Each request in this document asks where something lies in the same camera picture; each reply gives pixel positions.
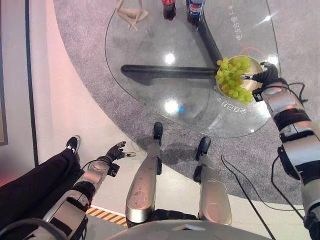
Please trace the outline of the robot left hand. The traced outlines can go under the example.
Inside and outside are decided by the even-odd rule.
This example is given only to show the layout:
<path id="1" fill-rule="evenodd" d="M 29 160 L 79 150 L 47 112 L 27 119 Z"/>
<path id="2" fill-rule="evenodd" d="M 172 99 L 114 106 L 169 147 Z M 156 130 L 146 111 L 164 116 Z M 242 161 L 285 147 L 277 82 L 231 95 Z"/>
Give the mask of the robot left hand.
<path id="1" fill-rule="evenodd" d="M 106 153 L 106 157 L 112 162 L 115 160 L 120 160 L 123 158 L 133 158 L 136 156 L 135 152 L 124 152 L 124 147 L 126 146 L 125 141 L 121 141 L 111 147 Z"/>

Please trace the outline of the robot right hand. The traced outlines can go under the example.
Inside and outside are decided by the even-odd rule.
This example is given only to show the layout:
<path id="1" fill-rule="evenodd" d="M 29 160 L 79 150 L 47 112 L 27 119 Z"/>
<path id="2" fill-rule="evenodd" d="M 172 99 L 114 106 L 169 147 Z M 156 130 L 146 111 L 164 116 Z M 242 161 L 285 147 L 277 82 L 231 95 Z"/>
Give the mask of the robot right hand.
<path id="1" fill-rule="evenodd" d="M 257 83 L 262 84 L 262 88 L 267 87 L 268 85 L 274 84 L 274 83 L 281 83 L 288 86 L 288 83 L 283 78 L 279 77 L 278 69 L 276 66 L 270 62 L 264 61 L 260 63 L 261 66 L 265 67 L 266 70 L 263 72 L 249 75 L 249 74 L 242 74 L 240 76 L 240 79 L 242 80 L 253 80 Z"/>

